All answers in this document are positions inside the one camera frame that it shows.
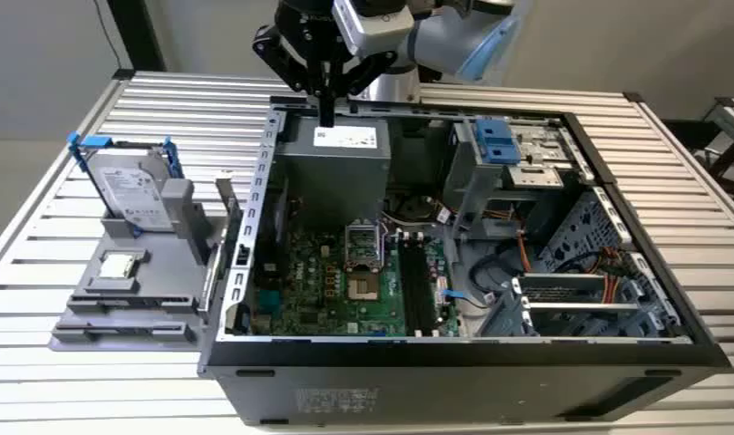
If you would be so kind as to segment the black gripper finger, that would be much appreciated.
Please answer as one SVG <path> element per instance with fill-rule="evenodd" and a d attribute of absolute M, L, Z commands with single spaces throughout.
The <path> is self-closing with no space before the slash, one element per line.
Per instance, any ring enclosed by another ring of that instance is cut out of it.
<path fill-rule="evenodd" d="M 252 41 L 252 50 L 270 66 L 280 79 L 296 92 L 306 92 L 316 98 L 318 119 L 322 127 L 330 126 L 330 90 L 324 61 L 315 51 L 296 60 L 282 43 L 276 26 L 262 26 Z"/>
<path fill-rule="evenodd" d="M 387 72 L 398 59 L 396 51 L 371 54 L 360 63 L 344 71 L 346 61 L 352 56 L 336 51 L 331 58 L 328 70 L 328 126 L 335 125 L 336 100 L 347 95 L 356 95 Z"/>

